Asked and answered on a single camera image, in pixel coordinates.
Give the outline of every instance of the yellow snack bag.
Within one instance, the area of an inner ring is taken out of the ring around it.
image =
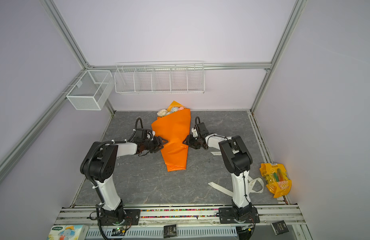
[[[287,177],[284,165],[262,163],[259,171],[261,172],[261,175],[265,177],[268,183],[266,187],[274,194],[274,198],[278,198],[289,193],[290,188],[292,187],[292,180],[289,180]]]

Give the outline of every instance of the black bracket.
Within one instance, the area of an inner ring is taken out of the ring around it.
[[[203,149],[207,150],[209,148],[207,143],[205,142],[205,138],[195,138],[192,134],[189,134],[182,142],[182,144],[185,144],[193,149],[200,149],[201,147],[203,147]]]
[[[139,215],[141,213],[140,209],[124,209],[125,210],[125,221],[121,223],[121,225],[130,225],[130,222],[132,225],[138,225],[139,221]],[[116,226],[114,225],[115,222],[117,222],[117,219],[109,218],[107,216],[100,217],[100,222],[102,226]]]
[[[238,223],[235,220],[235,217],[237,217],[236,211],[232,207],[219,208],[217,216],[220,217],[220,223]],[[248,218],[240,223],[253,223],[252,219],[255,223],[259,223],[258,211],[255,207],[252,207],[252,212],[248,214]]]

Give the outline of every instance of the tissue box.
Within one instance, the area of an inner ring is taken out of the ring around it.
[[[54,225],[46,240],[84,240],[88,229],[86,225]]]

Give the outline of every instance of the white wire basket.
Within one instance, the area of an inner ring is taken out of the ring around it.
[[[101,110],[113,88],[109,70],[86,70],[66,97],[77,110]]]
[[[116,66],[115,91],[120,94],[205,92],[203,63]]]

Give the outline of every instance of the metal grille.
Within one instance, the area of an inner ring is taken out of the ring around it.
[[[146,227],[131,228],[125,236],[111,236],[112,227],[105,230],[104,233],[108,238],[163,238],[163,228]],[[192,237],[235,237],[237,236],[236,228],[231,226],[223,227],[179,227],[176,238]],[[102,239],[101,233],[97,228],[90,228],[85,239]]]
[[[109,70],[86,70],[66,97],[77,110],[101,110],[113,88]]]
[[[170,65],[168,67],[118,67],[114,74],[115,90],[130,93],[203,93],[203,64]]]

